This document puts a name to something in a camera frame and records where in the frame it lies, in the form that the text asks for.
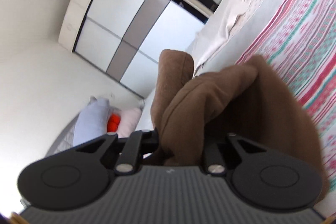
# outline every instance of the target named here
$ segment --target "white wardrobe door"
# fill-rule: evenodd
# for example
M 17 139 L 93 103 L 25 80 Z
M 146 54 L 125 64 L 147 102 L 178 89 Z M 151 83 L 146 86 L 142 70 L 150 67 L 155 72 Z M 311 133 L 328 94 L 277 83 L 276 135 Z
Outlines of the white wardrobe door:
M 203 22 L 171 1 L 139 50 L 159 61 L 161 51 L 166 48 L 184 51 L 203 26 Z
M 76 52 L 102 71 L 106 71 L 120 41 L 119 38 L 87 19 L 78 39 Z
M 120 83 L 146 98 L 155 87 L 158 65 L 137 52 Z
M 88 17 L 123 37 L 145 0 L 93 0 Z

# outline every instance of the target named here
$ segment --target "blue pillow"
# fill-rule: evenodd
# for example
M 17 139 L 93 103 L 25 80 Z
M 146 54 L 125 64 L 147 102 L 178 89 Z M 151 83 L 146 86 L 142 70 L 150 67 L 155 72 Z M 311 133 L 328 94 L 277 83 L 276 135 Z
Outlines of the blue pillow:
M 108 99 L 99 98 L 85 107 L 78 116 L 73 132 L 73 146 L 80 145 L 106 134 L 110 113 Z

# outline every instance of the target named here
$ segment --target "pillow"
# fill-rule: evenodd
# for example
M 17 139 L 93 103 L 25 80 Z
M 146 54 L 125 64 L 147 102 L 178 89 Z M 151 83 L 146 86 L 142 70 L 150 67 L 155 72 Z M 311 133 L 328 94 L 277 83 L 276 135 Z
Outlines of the pillow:
M 140 120 L 141 110 L 132 108 L 120 112 L 120 123 L 117 129 L 118 138 L 128 138 Z
M 80 145 L 106 134 L 110 113 L 108 99 L 99 98 L 85 107 L 78 116 L 73 132 L 73 146 Z

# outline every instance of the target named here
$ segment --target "red object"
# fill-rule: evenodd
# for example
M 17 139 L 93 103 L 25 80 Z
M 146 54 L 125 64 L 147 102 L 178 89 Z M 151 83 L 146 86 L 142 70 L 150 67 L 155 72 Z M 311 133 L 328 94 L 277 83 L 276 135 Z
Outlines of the red object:
M 112 114 L 107 122 L 107 132 L 116 132 L 120 123 L 120 117 L 117 114 Z

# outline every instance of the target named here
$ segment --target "gray ribbed platform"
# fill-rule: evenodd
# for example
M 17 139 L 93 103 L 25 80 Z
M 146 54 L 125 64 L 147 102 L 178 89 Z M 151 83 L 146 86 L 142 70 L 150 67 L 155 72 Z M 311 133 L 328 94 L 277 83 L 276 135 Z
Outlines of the gray ribbed platform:
M 198 167 L 145 166 L 118 178 L 94 203 L 73 211 L 33 207 L 22 214 L 30 224 L 320 224 L 313 210 L 274 214 L 239 200 L 221 178 Z

